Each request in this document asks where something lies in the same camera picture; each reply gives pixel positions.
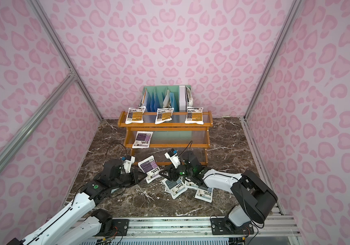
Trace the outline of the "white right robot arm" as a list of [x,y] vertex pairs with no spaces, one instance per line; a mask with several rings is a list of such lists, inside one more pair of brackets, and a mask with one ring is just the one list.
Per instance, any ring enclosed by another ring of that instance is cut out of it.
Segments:
[[209,190],[223,190],[233,194],[238,205],[225,218],[230,229],[251,223],[264,224],[278,201],[277,195],[253,171],[242,174],[224,173],[202,165],[192,151],[178,154],[170,149],[165,157],[171,161],[160,175],[164,183],[186,180],[196,185],[205,194]]

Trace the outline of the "purple coffee bag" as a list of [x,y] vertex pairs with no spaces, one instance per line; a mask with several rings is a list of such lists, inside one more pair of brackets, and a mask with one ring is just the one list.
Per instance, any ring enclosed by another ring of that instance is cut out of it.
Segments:
[[152,136],[153,136],[153,132],[138,131],[132,148],[133,149],[149,148]]
[[160,168],[153,156],[138,162],[138,167],[147,175],[145,180],[148,184],[160,177]]

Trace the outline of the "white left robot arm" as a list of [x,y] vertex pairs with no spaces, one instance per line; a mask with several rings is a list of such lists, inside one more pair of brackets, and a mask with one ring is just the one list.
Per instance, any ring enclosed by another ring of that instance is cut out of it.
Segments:
[[23,239],[13,238],[10,245],[78,245],[97,234],[117,235],[113,217],[96,206],[119,189],[133,187],[147,176],[132,167],[125,171],[124,162],[111,159],[91,181],[83,185],[74,199],[47,223]]

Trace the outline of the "yellow coffee bag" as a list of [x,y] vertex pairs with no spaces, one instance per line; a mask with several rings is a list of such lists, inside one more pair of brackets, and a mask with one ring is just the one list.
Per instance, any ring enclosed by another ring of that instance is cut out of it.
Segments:
[[158,108],[155,124],[161,124],[172,120],[174,108]]
[[203,125],[203,108],[187,107],[185,123]]
[[138,108],[129,108],[126,115],[125,123],[126,124],[143,123],[143,114],[145,110],[146,110],[145,106],[138,107]]

